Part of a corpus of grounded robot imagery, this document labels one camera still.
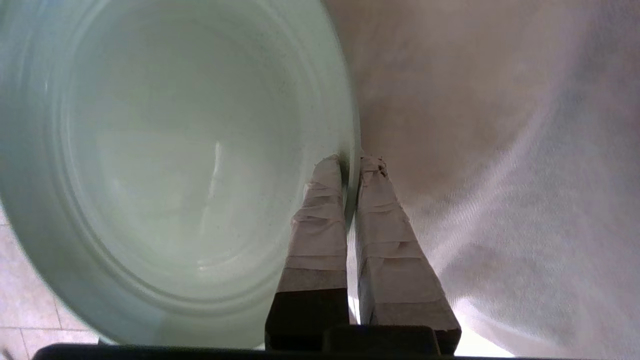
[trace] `white cloth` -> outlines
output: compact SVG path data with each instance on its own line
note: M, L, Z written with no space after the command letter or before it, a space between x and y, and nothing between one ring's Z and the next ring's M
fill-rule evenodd
M516 355L639 357L640 3L326 2L455 310Z

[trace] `tiled floor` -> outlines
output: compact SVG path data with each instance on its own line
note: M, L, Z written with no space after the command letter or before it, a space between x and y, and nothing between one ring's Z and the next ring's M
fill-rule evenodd
M0 204L0 359L27 360L52 343L97 340L37 276Z

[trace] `white fabric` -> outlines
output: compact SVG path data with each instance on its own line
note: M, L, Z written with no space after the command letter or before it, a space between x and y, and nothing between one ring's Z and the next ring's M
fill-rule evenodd
M640 356L639 4L327 0L364 151L516 355Z

